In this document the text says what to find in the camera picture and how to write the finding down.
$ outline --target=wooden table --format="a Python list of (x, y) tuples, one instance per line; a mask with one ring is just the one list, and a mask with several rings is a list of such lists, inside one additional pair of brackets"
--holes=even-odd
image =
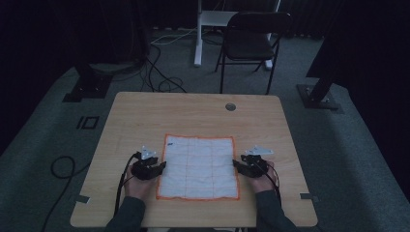
[[(229, 111), (227, 103), (236, 109)], [(161, 156), (166, 133), (233, 136), (236, 154), (254, 145), (273, 149), (263, 157), (274, 161), (280, 179), (285, 214), (297, 226), (314, 226), (311, 200), (301, 199), (308, 187), (278, 97), (254, 95), (119, 93), (112, 105), (80, 195), (71, 224), (103, 227), (112, 218), (115, 195), (125, 164), (143, 145)], [(147, 199), (144, 227), (254, 227), (255, 200), (240, 175), (238, 201), (192, 202)]]

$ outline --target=chair leg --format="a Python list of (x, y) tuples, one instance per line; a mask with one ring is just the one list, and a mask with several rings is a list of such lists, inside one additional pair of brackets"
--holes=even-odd
[(222, 90), (223, 90), (223, 76), (225, 74), (225, 57), (226, 57), (226, 55), (223, 54), (223, 56), (222, 56), (222, 72), (220, 72), (220, 94), (222, 94)]
[(266, 94), (265, 95), (269, 95), (269, 91), (271, 90), (272, 79), (274, 77), (274, 71), (275, 71), (275, 66), (276, 65), (277, 65), (277, 56), (274, 57), (274, 61), (272, 63), (271, 74), (269, 75), (268, 88), (266, 89)]
[(223, 50), (223, 47), (220, 48), (220, 56), (218, 57), (218, 62), (217, 62), (217, 66), (215, 67), (215, 72), (218, 70), (218, 66), (220, 65), (220, 57), (222, 55), (222, 50)]
[(256, 70), (254, 70), (254, 72), (257, 72), (259, 70), (259, 68), (262, 66), (263, 62), (265, 62), (265, 61), (261, 61), (259, 63), (259, 65), (257, 66)]

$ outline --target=hand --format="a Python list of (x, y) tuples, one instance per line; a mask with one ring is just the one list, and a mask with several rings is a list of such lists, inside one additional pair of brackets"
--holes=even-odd
[[(131, 169), (132, 169), (132, 166), (129, 166), (127, 169), (126, 180), (132, 177)], [(126, 190), (126, 196), (131, 196), (131, 197), (138, 198), (140, 200), (144, 200), (144, 198), (146, 197), (150, 189), (155, 185), (156, 180), (157, 178), (146, 180), (146, 181), (141, 181), (136, 177), (132, 177), (124, 184), (124, 188)]]
[[(269, 165), (275, 167), (275, 164), (271, 161), (266, 161)], [(277, 183), (277, 176), (275, 176), (274, 168), (268, 166), (268, 175), (274, 180), (275, 184)], [(247, 177), (250, 185), (253, 188), (254, 193), (258, 193), (265, 190), (272, 190), (274, 188), (274, 184), (269, 180), (269, 178), (265, 175), (262, 175), (258, 178), (251, 178)]]

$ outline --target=tripod base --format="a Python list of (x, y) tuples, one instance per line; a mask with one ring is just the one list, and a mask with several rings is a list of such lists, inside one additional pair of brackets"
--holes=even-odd
[(95, 73), (98, 80), (92, 87), (85, 88), (84, 81), (80, 77), (71, 93), (66, 94), (63, 102), (81, 102), (82, 99), (103, 99), (111, 83), (112, 75), (102, 75)]
[(337, 114), (344, 113), (341, 108), (341, 105), (338, 103), (335, 103), (330, 92), (326, 94), (325, 98), (323, 98), (322, 101), (313, 101), (309, 97), (312, 89), (314, 88), (313, 85), (299, 84), (299, 85), (296, 85), (296, 87), (298, 88), (299, 95), (302, 98), (305, 108), (330, 109), (332, 110), (332, 112), (337, 113)]

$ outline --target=orange border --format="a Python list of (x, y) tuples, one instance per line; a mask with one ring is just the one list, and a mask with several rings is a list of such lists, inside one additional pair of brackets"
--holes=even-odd
[[(236, 146), (235, 146), (235, 139), (233, 136), (226, 136), (226, 137), (205, 137), (205, 136), (198, 136), (198, 135), (193, 135), (193, 136), (188, 136), (188, 135), (176, 135), (176, 134), (170, 134), (166, 133), (165, 134), (165, 140), (163, 142), (162, 146), (162, 155), (161, 155), (161, 162), (165, 161), (165, 148), (168, 140), (168, 136), (174, 136), (174, 137), (185, 137), (185, 138), (201, 138), (201, 139), (219, 139), (219, 138), (230, 138), (232, 140), (232, 146), (233, 146), (233, 159), (236, 159)], [(238, 178), (238, 170), (234, 168), (235, 171), (235, 179), (236, 179), (236, 194), (237, 197), (218, 197), (218, 198), (186, 198), (186, 197), (181, 197), (181, 196), (174, 196), (174, 197), (167, 197), (167, 196), (161, 196), (160, 195), (160, 185), (161, 185), (161, 178), (162, 176), (159, 176), (158, 183), (157, 183), (157, 189), (156, 189), (156, 197), (157, 199), (163, 199), (163, 200), (173, 200), (173, 199), (182, 199), (182, 200), (187, 200), (187, 201), (218, 201), (218, 200), (239, 200), (240, 197), (240, 186), (239, 186), (239, 178)]]

